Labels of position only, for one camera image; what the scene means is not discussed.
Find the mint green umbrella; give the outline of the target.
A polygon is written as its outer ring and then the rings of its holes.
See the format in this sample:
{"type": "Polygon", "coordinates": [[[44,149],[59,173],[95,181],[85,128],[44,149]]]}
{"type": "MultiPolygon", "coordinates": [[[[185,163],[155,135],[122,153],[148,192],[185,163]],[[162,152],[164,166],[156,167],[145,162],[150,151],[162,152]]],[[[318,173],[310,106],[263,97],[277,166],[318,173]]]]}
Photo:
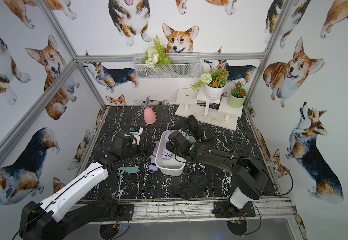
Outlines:
{"type": "Polygon", "coordinates": [[[192,135],[187,135],[187,136],[186,136],[186,139],[187,139],[191,144],[197,142],[197,139],[196,139],[194,136],[192,136],[192,135]]]}

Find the white plastic storage box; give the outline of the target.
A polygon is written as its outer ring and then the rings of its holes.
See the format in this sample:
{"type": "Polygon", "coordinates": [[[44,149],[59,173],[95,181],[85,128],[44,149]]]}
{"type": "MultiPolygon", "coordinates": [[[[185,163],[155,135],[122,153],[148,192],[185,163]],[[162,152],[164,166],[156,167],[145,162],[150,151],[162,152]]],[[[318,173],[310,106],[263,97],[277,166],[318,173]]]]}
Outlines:
{"type": "Polygon", "coordinates": [[[186,160],[166,149],[168,136],[175,130],[166,130],[161,135],[157,154],[155,155],[155,164],[164,175],[180,176],[184,172],[186,160]]]}

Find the black umbrella back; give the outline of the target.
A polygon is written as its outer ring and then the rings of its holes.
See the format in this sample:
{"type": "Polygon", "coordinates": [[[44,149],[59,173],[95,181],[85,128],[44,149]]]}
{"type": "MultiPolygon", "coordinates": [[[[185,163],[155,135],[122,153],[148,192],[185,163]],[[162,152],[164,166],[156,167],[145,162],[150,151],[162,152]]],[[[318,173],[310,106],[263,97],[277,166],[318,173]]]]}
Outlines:
{"type": "Polygon", "coordinates": [[[201,143],[210,142],[216,136],[213,132],[207,132],[204,128],[202,128],[198,123],[198,120],[193,115],[188,116],[173,128],[175,130],[182,130],[188,135],[193,136],[196,141],[199,141],[201,143]]]}

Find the black umbrella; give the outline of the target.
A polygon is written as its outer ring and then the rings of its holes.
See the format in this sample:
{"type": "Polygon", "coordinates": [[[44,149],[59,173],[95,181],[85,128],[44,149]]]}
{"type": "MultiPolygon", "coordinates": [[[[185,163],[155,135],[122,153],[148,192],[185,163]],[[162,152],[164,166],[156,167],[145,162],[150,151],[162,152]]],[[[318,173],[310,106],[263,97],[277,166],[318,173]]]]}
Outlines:
{"type": "Polygon", "coordinates": [[[195,173],[180,188],[173,192],[175,197],[190,200],[209,184],[209,178],[203,173],[195,173]]]}
{"type": "Polygon", "coordinates": [[[188,116],[173,128],[175,130],[182,130],[188,135],[193,136],[196,141],[199,141],[201,143],[210,142],[216,136],[213,132],[207,132],[204,128],[202,128],[198,123],[198,120],[193,115],[188,116]]]}

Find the light purple umbrella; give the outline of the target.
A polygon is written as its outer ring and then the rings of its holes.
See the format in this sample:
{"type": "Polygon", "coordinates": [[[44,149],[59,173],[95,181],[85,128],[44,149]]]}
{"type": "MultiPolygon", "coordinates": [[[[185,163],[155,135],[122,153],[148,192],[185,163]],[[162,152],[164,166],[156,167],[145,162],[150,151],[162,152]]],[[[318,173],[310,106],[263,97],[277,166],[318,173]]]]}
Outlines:
{"type": "Polygon", "coordinates": [[[158,151],[158,145],[159,145],[159,141],[155,141],[154,142],[154,150],[150,156],[150,164],[148,166],[148,170],[151,174],[158,171],[158,167],[156,165],[156,155],[157,155],[157,151],[158,151]]]}

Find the black umbrella front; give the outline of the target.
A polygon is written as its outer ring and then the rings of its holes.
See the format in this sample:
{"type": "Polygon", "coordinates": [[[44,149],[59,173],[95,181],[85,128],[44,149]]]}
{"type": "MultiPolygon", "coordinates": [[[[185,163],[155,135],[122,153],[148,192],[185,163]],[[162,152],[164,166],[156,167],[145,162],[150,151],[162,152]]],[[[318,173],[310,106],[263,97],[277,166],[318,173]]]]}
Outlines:
{"type": "Polygon", "coordinates": [[[180,188],[173,192],[175,197],[190,200],[209,184],[209,178],[203,173],[195,173],[180,188]]]}

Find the lilac umbrella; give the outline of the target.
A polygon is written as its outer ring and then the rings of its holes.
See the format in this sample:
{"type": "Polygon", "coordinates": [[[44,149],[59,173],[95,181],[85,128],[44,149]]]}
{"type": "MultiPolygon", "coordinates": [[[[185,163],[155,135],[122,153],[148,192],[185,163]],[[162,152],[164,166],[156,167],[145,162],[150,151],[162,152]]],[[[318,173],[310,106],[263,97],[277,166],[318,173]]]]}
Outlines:
{"type": "Polygon", "coordinates": [[[162,139],[162,152],[161,152],[161,158],[163,160],[170,160],[171,159],[171,156],[172,156],[172,152],[169,151],[167,148],[166,148],[166,144],[169,142],[169,135],[171,135],[172,133],[174,133],[176,130],[167,130],[163,133],[163,139],[162,139]]]}

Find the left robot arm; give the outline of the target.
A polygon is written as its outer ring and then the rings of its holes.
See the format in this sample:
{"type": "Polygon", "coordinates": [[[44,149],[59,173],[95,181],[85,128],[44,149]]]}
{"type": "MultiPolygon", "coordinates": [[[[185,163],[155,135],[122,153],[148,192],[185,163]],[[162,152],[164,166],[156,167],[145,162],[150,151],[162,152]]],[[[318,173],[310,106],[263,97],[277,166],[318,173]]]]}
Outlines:
{"type": "Polygon", "coordinates": [[[70,183],[38,204],[31,201],[25,205],[15,236],[23,240],[62,240],[93,220],[119,218],[119,203],[110,195],[78,209],[72,207],[120,164],[150,156],[153,148],[154,144],[141,143],[140,136],[134,133],[117,135],[108,150],[70,183]]]}

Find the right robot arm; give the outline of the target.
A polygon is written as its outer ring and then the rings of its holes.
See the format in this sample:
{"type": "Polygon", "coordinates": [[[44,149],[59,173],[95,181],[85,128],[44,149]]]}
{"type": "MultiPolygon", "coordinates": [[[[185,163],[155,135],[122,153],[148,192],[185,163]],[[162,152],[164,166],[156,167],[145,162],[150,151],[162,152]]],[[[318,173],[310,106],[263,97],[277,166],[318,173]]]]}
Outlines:
{"type": "Polygon", "coordinates": [[[174,131],[168,135],[166,148],[186,161],[210,165],[230,173],[238,187],[230,196],[230,203],[242,209],[247,202],[260,199],[269,179],[264,164],[257,159],[211,149],[201,143],[190,143],[182,133],[174,131]]]}

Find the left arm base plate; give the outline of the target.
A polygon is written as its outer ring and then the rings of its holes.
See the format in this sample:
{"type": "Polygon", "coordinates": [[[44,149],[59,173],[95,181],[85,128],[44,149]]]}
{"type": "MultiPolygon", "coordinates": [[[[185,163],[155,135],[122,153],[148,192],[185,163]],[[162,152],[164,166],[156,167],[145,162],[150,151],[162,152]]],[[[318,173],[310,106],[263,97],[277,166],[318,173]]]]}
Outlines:
{"type": "Polygon", "coordinates": [[[126,219],[131,221],[134,213],[135,205],[133,204],[120,204],[116,210],[117,220],[126,219]]]}

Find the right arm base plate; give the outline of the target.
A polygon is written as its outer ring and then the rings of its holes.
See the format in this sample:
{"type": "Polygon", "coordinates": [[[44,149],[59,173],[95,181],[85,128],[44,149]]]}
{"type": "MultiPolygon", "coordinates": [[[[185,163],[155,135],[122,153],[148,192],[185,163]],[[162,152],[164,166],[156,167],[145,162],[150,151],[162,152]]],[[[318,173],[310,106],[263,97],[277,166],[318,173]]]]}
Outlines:
{"type": "Polygon", "coordinates": [[[238,209],[230,202],[214,202],[212,213],[219,218],[255,217],[255,209],[252,202],[247,202],[242,209],[238,209]]]}

